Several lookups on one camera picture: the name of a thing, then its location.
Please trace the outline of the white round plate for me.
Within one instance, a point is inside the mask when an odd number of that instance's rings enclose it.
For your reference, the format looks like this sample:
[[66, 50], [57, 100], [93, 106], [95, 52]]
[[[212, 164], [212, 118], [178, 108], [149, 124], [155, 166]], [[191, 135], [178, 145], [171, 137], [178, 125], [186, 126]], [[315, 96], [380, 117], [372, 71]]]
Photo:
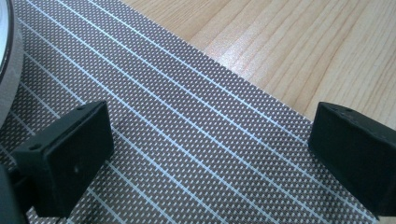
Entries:
[[0, 0], [0, 128], [21, 80], [23, 41], [14, 0]]

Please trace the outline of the grey striped woven placemat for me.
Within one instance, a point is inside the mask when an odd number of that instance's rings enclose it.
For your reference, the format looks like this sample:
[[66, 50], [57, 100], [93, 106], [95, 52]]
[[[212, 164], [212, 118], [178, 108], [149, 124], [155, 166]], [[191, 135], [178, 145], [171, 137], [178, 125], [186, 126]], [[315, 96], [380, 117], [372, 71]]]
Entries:
[[115, 151], [67, 220], [371, 223], [309, 152], [311, 123], [120, 0], [15, 0], [21, 83], [0, 164], [63, 114], [108, 105]]

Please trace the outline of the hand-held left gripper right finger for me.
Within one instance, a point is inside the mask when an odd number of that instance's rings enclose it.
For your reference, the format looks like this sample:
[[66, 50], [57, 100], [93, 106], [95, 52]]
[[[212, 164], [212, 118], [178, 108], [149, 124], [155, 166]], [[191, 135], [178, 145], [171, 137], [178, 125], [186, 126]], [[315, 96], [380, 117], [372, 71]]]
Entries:
[[373, 215], [396, 217], [396, 130], [320, 102], [308, 147]]

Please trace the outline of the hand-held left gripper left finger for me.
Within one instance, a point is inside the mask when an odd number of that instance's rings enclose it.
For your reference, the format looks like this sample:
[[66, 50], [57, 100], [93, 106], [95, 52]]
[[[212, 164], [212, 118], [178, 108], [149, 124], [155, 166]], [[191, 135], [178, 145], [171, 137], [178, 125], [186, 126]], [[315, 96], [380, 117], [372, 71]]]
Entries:
[[68, 217], [113, 152], [106, 102], [71, 110], [12, 151], [21, 209]]

